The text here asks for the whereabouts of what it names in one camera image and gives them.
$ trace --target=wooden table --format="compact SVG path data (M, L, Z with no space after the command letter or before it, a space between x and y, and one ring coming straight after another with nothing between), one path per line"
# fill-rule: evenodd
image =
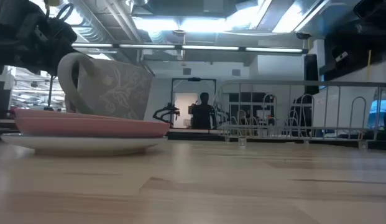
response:
M125 157L0 142L3 223L386 223L386 151L168 141Z

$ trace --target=dish rack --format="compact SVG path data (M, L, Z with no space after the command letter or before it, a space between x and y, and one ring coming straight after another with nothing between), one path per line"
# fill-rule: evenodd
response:
M318 93L305 94L313 89ZM213 105L226 141L357 141L366 147L379 133L382 94L386 83L233 80L222 83ZM373 102L375 125L368 127Z

